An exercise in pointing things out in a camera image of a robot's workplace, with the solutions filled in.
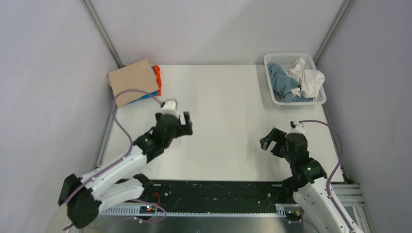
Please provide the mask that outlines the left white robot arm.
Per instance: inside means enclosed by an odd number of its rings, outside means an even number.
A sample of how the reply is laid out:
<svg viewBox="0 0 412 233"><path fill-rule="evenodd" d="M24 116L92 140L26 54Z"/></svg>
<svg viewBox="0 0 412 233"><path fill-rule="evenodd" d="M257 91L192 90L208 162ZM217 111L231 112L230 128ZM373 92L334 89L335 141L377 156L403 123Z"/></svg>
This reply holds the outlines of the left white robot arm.
<svg viewBox="0 0 412 233"><path fill-rule="evenodd" d="M111 164L80 177L67 176L58 205L67 206L67 217L72 225L82 229L104 210L127 200L149 201L153 197L153 183L144 174L136 174L122 183L119 181L160 156L174 139L192 135L189 112L184 112L183 117L185 122L181 123L180 116L156 113L156 125L133 141Z"/></svg>

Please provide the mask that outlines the beige t shirt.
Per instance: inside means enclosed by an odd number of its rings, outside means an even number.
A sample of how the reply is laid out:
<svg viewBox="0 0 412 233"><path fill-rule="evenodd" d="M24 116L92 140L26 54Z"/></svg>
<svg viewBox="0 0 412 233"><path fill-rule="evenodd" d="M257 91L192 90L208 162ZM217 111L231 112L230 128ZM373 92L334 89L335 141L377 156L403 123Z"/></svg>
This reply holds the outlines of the beige t shirt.
<svg viewBox="0 0 412 233"><path fill-rule="evenodd" d="M116 99L116 105L122 107L130 102L140 99L147 93L153 93L160 89L157 76L149 59L145 58L123 68L108 73L108 84L112 88L113 95L129 89L136 92L123 93Z"/></svg>

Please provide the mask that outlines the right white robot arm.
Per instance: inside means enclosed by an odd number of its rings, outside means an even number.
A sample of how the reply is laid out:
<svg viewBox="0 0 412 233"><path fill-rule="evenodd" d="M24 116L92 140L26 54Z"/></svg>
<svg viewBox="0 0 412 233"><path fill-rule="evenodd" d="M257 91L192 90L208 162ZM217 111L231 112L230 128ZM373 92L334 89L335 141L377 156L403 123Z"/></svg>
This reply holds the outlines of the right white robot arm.
<svg viewBox="0 0 412 233"><path fill-rule="evenodd" d="M361 233L363 230L345 210L321 164L310 157L305 135L294 128L286 133L277 128L262 139L260 146L283 158L290 166L292 175L282 182L285 201L296 202L311 219L320 233Z"/></svg>

